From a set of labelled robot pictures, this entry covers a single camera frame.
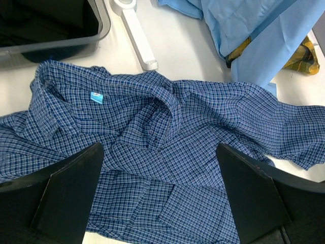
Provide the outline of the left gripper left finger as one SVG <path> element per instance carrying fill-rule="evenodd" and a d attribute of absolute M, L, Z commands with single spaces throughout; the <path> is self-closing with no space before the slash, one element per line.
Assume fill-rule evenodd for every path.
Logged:
<path fill-rule="evenodd" d="M 96 143 L 52 174 L 31 227 L 59 243 L 82 243 L 103 158 Z"/>

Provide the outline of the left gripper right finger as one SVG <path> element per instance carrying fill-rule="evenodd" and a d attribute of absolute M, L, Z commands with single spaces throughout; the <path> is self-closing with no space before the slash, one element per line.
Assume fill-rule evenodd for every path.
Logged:
<path fill-rule="evenodd" d="M 241 243 L 289 243 L 291 221 L 275 184 L 249 159 L 225 144 L 216 149 L 221 175 Z"/>

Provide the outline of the dark blue checked shirt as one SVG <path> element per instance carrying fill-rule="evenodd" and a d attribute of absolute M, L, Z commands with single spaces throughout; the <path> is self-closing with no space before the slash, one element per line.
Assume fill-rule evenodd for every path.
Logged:
<path fill-rule="evenodd" d="M 216 148 L 272 164 L 324 162 L 324 107 L 251 83 L 112 75 L 49 60 L 26 111 L 1 117 L 1 181 L 101 143 L 87 231 L 131 243 L 239 243 Z"/>

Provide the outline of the black shirt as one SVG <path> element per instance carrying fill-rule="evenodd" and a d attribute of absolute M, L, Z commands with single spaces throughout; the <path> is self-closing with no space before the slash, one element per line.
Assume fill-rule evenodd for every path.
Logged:
<path fill-rule="evenodd" d="M 1 47 L 90 37 L 98 27 L 88 1 L 1 1 Z"/>

